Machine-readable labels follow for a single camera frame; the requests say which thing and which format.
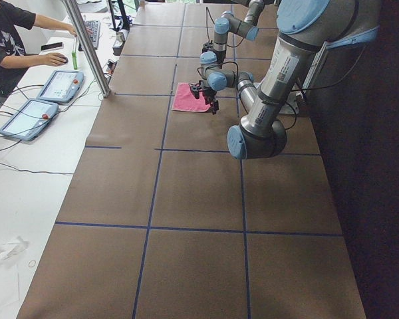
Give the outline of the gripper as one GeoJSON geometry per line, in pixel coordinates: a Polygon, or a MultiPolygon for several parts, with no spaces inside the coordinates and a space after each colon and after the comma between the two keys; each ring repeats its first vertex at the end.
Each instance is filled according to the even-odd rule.
{"type": "Polygon", "coordinates": [[[219,102],[215,100],[216,94],[217,92],[209,87],[202,90],[202,96],[205,100],[205,103],[210,104],[210,110],[213,115],[216,115],[217,111],[219,110],[219,102]]]}

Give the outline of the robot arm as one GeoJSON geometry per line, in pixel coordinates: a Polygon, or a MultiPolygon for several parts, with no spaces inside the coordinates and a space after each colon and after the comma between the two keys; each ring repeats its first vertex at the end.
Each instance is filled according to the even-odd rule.
{"type": "Polygon", "coordinates": [[[264,1],[240,1],[247,7],[244,19],[226,11],[215,20],[214,39],[203,46],[201,76],[190,85],[195,98],[203,97],[216,112],[215,95],[225,88],[236,88],[247,115],[230,127],[227,145],[239,159],[270,158],[282,152],[287,135],[277,116],[296,79],[310,57],[322,47],[333,49],[376,38],[381,1],[277,1],[276,22],[279,33],[269,69],[259,86],[248,72],[223,69],[229,33],[249,41],[258,34],[257,23],[264,1]]]}
{"type": "Polygon", "coordinates": [[[244,19],[237,18],[231,11],[225,11],[221,17],[215,20],[212,51],[217,57],[218,64],[225,60],[228,34],[233,33],[242,39],[254,41],[259,31],[257,24],[260,14],[265,8],[265,2],[262,0],[246,0],[235,1],[235,3],[247,7],[247,14],[244,19]]]}

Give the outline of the person hand on mouse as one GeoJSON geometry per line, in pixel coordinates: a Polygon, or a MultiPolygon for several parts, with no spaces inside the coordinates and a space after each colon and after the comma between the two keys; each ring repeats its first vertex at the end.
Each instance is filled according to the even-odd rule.
{"type": "Polygon", "coordinates": [[[62,66],[64,65],[60,57],[66,57],[61,53],[49,53],[42,56],[43,63],[48,66],[62,66]]]}

